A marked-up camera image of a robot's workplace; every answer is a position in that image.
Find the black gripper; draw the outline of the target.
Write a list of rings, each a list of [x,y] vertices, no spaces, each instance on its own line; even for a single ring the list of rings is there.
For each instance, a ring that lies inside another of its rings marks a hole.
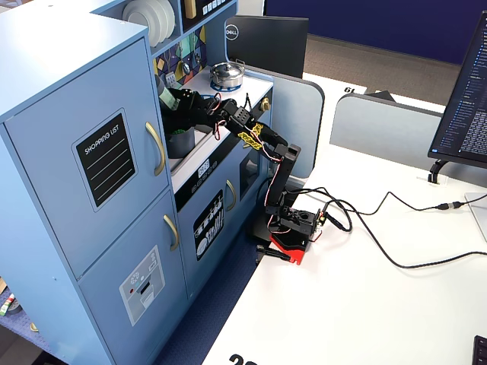
[[[228,124],[229,114],[223,109],[220,92],[204,98],[197,91],[176,89],[175,97],[178,113],[173,117],[173,132],[186,132],[196,125],[215,128]]]

